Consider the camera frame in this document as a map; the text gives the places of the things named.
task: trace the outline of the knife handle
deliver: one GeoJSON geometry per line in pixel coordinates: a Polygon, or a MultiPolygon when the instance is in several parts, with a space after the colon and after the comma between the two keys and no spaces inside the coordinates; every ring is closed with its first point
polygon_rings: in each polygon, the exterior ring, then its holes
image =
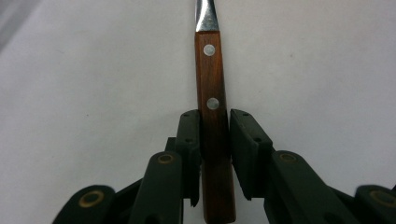
{"type": "Polygon", "coordinates": [[[233,170],[219,31],[195,33],[202,184],[206,223],[235,221],[233,170]]]}

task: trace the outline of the wooden handle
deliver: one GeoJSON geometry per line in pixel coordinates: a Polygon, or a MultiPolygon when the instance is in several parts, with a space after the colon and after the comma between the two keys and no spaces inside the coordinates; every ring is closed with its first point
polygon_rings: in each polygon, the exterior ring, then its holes
{"type": "Polygon", "coordinates": [[[219,31],[195,33],[198,109],[202,117],[202,184],[206,223],[235,221],[219,31]]]}

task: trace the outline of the metal rivet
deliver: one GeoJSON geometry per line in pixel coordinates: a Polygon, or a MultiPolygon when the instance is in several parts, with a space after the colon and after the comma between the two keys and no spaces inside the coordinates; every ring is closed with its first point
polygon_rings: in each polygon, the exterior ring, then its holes
{"type": "Polygon", "coordinates": [[[101,190],[93,190],[84,194],[78,201],[78,205],[83,208],[93,207],[105,198],[101,190]]]}
{"type": "Polygon", "coordinates": [[[173,160],[174,160],[174,157],[170,154],[164,154],[158,158],[158,162],[160,164],[169,164],[169,163],[172,163],[173,160]]]}
{"type": "Polygon", "coordinates": [[[297,162],[297,158],[289,153],[280,154],[279,157],[284,162],[297,162]]]}
{"type": "Polygon", "coordinates": [[[209,109],[215,110],[219,108],[219,100],[216,98],[210,98],[207,100],[206,105],[209,109]]]}
{"type": "Polygon", "coordinates": [[[396,197],[382,190],[373,190],[370,197],[386,207],[396,207],[396,197]]]}
{"type": "Polygon", "coordinates": [[[216,49],[215,49],[215,46],[213,46],[213,45],[205,45],[204,46],[204,54],[207,56],[214,55],[215,51],[216,51],[216,49]]]}

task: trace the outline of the knife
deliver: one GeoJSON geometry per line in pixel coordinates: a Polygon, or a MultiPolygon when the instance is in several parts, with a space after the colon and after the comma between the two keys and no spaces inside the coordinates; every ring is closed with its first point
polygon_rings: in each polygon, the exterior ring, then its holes
{"type": "Polygon", "coordinates": [[[201,154],[206,223],[235,221],[233,170],[221,43],[213,0],[197,0],[195,63],[198,110],[201,114],[201,154]]]}

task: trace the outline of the white background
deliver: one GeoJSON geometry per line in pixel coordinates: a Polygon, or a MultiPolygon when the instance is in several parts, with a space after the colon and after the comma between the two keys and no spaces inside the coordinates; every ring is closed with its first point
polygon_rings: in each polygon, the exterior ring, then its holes
{"type": "MultiPolygon", "coordinates": [[[[42,0],[6,34],[1,223],[51,223],[78,190],[142,177],[180,114],[197,107],[194,5],[42,0]]],[[[334,188],[392,188],[396,2],[219,0],[216,9],[228,107],[251,113],[276,149],[302,155],[334,188]]],[[[262,199],[235,189],[236,223],[267,223],[262,199]]],[[[204,223],[201,203],[186,202],[185,223],[204,223]]]]}

